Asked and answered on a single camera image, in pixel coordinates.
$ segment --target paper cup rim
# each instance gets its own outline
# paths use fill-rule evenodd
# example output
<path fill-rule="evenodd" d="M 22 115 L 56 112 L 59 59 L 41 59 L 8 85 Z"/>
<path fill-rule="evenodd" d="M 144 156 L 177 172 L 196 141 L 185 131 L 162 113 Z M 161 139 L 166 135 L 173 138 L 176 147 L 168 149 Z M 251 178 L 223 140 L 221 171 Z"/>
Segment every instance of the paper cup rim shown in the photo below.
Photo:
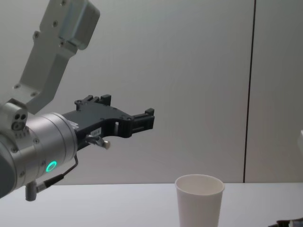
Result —
<path fill-rule="evenodd" d="M 184 178 L 184 177 L 187 177 L 187 176 L 206 176 L 206 177 L 210 177 L 210 178 L 212 178 L 212 179 L 214 179 L 214 180 L 219 181 L 219 182 L 222 184 L 223 188 L 222 188 L 222 190 L 220 190 L 219 192 L 210 193 L 210 194 L 196 194 L 196 193 L 186 192 L 186 191 L 182 190 L 181 188 L 179 188 L 179 187 L 177 186 L 177 182 L 178 182 L 178 180 L 180 180 L 181 178 Z M 189 194 L 189 195 L 197 195 L 197 196 L 211 196 L 211 195 L 218 195 L 218 194 L 222 193 L 222 192 L 225 190 L 225 184 L 224 184 L 220 179 L 218 179 L 218 178 L 216 178 L 216 177 L 214 177 L 214 176 L 209 176 L 209 175 L 204 175 L 204 174 L 188 174 L 188 175 L 181 176 L 181 177 L 179 177 L 179 178 L 175 181 L 175 187 L 176 187 L 179 191 L 181 191 L 181 192 L 183 192 L 183 193 L 186 193 L 186 194 Z"/>

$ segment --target green led ring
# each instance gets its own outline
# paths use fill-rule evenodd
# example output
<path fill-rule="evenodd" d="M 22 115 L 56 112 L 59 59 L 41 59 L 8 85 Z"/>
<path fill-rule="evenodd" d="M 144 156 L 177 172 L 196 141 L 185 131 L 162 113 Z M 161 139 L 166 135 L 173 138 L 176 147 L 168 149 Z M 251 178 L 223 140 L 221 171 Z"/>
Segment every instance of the green led ring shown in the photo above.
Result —
<path fill-rule="evenodd" d="M 47 172 L 51 172 L 53 169 L 55 169 L 55 167 L 57 166 L 57 162 L 56 161 L 52 161 L 50 164 L 48 164 L 46 171 Z"/>

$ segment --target gray wall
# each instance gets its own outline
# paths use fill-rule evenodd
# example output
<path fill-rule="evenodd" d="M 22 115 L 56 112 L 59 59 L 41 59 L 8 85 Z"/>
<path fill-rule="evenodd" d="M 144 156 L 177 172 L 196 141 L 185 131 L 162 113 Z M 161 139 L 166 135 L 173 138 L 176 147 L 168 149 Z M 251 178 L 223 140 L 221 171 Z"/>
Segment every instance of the gray wall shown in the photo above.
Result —
<path fill-rule="evenodd" d="M 258 0 L 247 182 L 301 182 L 303 1 Z"/>
<path fill-rule="evenodd" d="M 41 113 L 111 94 L 130 114 L 155 108 L 156 122 L 130 139 L 109 138 L 108 151 L 80 151 L 62 184 L 171 183 L 191 173 L 242 182 L 253 1 L 92 2 L 102 19 L 91 44 Z M 0 1 L 0 90 L 19 80 L 47 3 Z"/>

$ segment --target black vertical line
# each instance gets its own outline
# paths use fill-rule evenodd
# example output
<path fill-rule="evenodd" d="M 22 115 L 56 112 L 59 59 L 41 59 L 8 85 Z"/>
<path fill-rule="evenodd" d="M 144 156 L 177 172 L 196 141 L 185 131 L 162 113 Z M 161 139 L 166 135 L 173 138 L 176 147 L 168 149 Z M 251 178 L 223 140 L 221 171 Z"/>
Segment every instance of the black vertical line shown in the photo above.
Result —
<path fill-rule="evenodd" d="M 253 56 L 253 51 L 254 51 L 254 38 L 255 38 L 256 5 L 257 5 L 257 0 L 255 0 L 255 3 L 254 3 L 254 16 L 253 16 L 253 22 L 252 22 L 252 38 L 251 38 L 251 51 L 250 51 L 250 78 L 249 78 L 249 85 L 248 85 L 243 183 L 245 183 L 245 175 L 246 175 L 247 135 L 248 135 L 248 120 L 249 120 L 249 114 L 250 114 L 250 85 L 251 85 L 252 56 Z"/>

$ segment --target white table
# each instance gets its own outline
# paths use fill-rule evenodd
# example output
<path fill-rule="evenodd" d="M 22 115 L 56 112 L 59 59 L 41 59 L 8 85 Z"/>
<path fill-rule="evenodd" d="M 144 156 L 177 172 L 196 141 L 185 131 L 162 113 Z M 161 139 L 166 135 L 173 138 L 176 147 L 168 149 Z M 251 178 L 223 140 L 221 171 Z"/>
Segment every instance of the white table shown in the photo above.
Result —
<path fill-rule="evenodd" d="M 173 184 L 53 186 L 0 200 L 1 227 L 178 227 Z M 219 227 L 268 227 L 303 217 L 303 183 L 228 183 Z"/>

